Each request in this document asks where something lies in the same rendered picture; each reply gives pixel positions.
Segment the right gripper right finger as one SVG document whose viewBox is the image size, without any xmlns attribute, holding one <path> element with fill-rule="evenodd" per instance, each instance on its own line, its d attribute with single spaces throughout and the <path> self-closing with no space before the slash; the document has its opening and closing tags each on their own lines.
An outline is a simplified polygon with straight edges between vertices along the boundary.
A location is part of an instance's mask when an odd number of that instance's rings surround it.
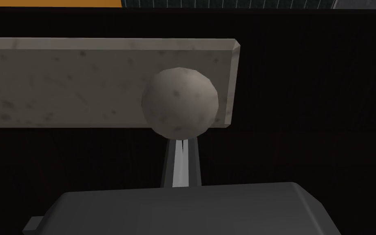
<svg viewBox="0 0 376 235">
<path fill-rule="evenodd" d="M 184 140 L 182 154 L 184 167 L 188 171 L 188 186 L 202 186 L 198 139 Z"/>
</svg>

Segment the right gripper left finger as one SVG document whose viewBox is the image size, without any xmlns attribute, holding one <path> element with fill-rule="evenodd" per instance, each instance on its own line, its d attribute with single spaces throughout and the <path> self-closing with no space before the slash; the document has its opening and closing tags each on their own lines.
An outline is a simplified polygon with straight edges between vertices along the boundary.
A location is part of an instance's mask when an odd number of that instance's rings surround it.
<svg viewBox="0 0 376 235">
<path fill-rule="evenodd" d="M 170 188 L 179 186 L 180 163 L 183 157 L 181 140 L 168 139 L 163 171 L 161 173 L 161 187 Z"/>
</svg>

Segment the grey speckled round knob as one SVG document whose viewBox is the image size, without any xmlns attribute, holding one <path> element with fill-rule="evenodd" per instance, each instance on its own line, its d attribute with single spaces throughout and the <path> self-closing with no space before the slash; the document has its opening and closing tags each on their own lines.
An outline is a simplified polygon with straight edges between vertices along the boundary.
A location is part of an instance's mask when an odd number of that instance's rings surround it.
<svg viewBox="0 0 376 235">
<path fill-rule="evenodd" d="M 200 72 L 177 67 L 154 75 L 142 94 L 142 112 L 161 136 L 187 140 L 206 132 L 219 109 L 218 93 Z"/>
</svg>

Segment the grey speckled drawer front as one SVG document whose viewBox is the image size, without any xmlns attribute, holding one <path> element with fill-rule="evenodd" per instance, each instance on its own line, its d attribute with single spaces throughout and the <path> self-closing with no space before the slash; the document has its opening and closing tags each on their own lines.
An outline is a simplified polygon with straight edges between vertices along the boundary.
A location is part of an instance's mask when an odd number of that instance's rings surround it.
<svg viewBox="0 0 376 235">
<path fill-rule="evenodd" d="M 0 128 L 146 128 L 149 78 L 184 67 L 219 96 L 214 128 L 231 123 L 236 39 L 0 38 Z"/>
</svg>

